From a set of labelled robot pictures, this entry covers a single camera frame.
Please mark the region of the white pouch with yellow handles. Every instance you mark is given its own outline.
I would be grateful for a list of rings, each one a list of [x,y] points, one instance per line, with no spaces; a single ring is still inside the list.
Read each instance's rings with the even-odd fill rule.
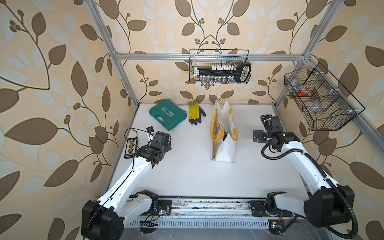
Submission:
[[[215,101],[215,110],[210,128],[212,162],[235,162],[235,148],[239,132],[233,117],[233,109],[228,101],[223,106]]]

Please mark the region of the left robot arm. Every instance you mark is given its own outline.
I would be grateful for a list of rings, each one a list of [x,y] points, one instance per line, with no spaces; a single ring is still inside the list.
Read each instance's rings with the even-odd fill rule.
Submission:
[[[88,201],[82,209],[81,235],[88,240],[118,240],[125,227],[144,213],[158,214],[158,195],[135,189],[172,149],[172,137],[156,132],[152,139],[136,150],[133,162],[119,180],[98,200]]]

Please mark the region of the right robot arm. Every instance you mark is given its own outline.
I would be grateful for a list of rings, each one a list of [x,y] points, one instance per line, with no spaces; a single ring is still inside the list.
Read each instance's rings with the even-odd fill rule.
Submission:
[[[358,220],[353,210],[355,193],[349,186],[340,185],[310,156],[299,138],[292,132],[284,132],[280,119],[262,115],[263,130],[254,131],[254,142],[264,144],[261,155],[270,161],[284,157],[293,164],[310,190],[310,197],[294,197],[286,192],[267,195],[266,211],[277,215],[288,211],[306,218],[317,228],[332,230],[334,225],[351,223],[358,229]]]

